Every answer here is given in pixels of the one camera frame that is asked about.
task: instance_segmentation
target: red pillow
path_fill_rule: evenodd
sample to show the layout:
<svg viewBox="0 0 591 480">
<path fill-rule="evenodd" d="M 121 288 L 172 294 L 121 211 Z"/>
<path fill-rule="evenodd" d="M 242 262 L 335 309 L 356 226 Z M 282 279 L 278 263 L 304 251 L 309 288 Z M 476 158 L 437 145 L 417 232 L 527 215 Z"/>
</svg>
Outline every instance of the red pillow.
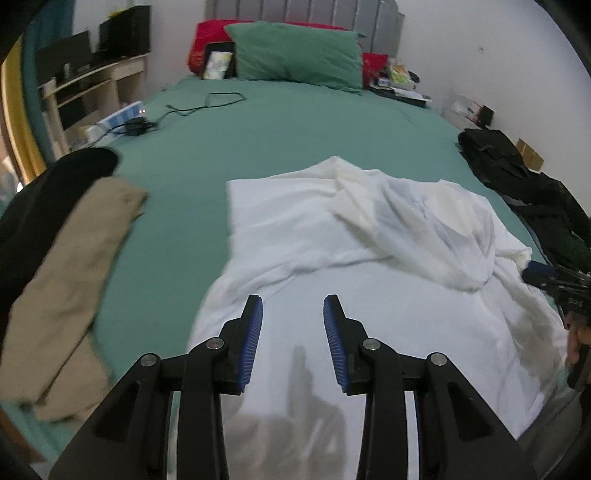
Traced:
<svg viewBox="0 0 591 480">
<path fill-rule="evenodd" d="M 384 53 L 363 52 L 363 86 L 367 88 L 372 80 L 379 77 L 379 73 L 385 68 L 388 56 Z"/>
<path fill-rule="evenodd" d="M 197 24 L 195 31 L 195 40 L 189 52 L 187 66 L 191 72 L 200 74 L 203 66 L 203 55 L 205 46 L 208 43 L 218 43 L 223 41 L 232 41 L 224 27 L 234 23 L 245 23 L 250 20 L 206 20 Z"/>
<path fill-rule="evenodd" d="M 208 43 L 217 43 L 224 41 L 232 41 L 230 36 L 224 30 L 226 25 L 234 23 L 246 23 L 250 20 L 206 20 L 197 25 L 195 31 L 195 39 L 193 46 L 189 52 L 187 59 L 187 66 L 191 72 L 200 74 L 203 67 L 203 55 L 205 53 L 205 46 Z M 299 25 L 301 27 L 326 28 L 327 30 L 347 30 L 336 25 L 324 25 L 319 23 L 302 23 L 289 22 L 291 25 Z M 369 82 L 377 78 L 386 66 L 388 61 L 387 55 L 378 53 L 364 53 L 363 54 L 363 86 L 367 87 Z"/>
</svg>

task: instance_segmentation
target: green bed sheet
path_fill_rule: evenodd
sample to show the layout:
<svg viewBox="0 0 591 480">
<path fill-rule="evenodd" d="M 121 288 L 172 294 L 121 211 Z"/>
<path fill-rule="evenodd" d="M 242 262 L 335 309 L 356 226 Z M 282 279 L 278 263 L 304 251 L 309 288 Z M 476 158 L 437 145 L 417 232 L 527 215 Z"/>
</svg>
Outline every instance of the green bed sheet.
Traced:
<svg viewBox="0 0 591 480">
<path fill-rule="evenodd" d="M 188 77 L 148 100 L 147 115 L 157 118 L 168 103 L 202 105 L 209 92 L 240 92 L 247 100 L 187 117 L 170 115 L 158 131 L 112 144 L 121 154 L 117 174 L 150 192 L 145 213 L 114 265 L 94 326 L 115 380 L 143 353 L 185 352 L 199 304 L 228 258 L 228 180 L 300 170 L 339 155 L 395 177 L 453 181 L 487 197 L 506 227 L 541 261 L 523 224 L 458 153 L 458 130 L 434 111 L 369 92 Z M 4 407 L 49 460 L 72 436 L 63 426 Z"/>
</svg>

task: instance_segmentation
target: wall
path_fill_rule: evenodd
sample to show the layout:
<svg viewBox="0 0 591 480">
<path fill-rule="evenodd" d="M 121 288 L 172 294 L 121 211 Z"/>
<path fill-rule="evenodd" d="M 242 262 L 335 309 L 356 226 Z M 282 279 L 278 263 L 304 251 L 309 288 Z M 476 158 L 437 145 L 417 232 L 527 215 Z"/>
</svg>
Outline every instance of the wall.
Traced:
<svg viewBox="0 0 591 480">
<path fill-rule="evenodd" d="M 126 8 L 127 0 L 76 0 L 72 33 L 88 30 L 90 45 L 96 50 L 99 42 L 99 25 L 110 13 Z"/>
<path fill-rule="evenodd" d="M 422 93 L 445 105 L 456 89 L 495 111 L 492 126 L 523 138 L 591 214 L 591 77 L 534 0 L 397 0 L 399 58 Z"/>
<path fill-rule="evenodd" d="M 178 82 L 191 72 L 187 56 L 195 27 L 203 21 L 204 0 L 152 0 L 152 53 L 148 57 L 148 93 Z"/>
</svg>

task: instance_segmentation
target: gray headboard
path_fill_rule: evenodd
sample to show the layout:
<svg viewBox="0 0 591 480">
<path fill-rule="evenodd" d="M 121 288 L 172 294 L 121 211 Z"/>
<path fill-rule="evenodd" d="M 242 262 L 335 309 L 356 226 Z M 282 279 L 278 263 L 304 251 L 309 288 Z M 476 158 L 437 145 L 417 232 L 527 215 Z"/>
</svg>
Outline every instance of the gray headboard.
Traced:
<svg viewBox="0 0 591 480">
<path fill-rule="evenodd" d="M 205 17 L 311 22 L 362 34 L 363 51 L 398 53 L 404 15 L 394 0 L 206 0 Z"/>
</svg>

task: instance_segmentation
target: crumpled white fabric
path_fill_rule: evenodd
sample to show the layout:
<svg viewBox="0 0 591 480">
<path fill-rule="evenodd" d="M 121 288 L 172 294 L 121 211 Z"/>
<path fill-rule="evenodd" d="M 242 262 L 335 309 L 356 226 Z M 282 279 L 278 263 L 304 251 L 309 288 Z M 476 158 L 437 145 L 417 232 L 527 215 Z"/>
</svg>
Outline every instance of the crumpled white fabric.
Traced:
<svg viewBox="0 0 591 480">
<path fill-rule="evenodd" d="M 239 316 L 249 294 L 263 298 L 251 384 L 222 401 L 232 478 L 355 476 L 364 399 L 336 384 L 322 323 L 330 293 L 399 353 L 444 352 L 515 437 L 539 414 L 566 334 L 544 296 L 520 280 L 531 250 L 486 199 L 339 157 L 234 180 L 228 194 L 231 258 L 189 349 Z M 413 441 L 409 452 L 412 478 Z"/>
</svg>

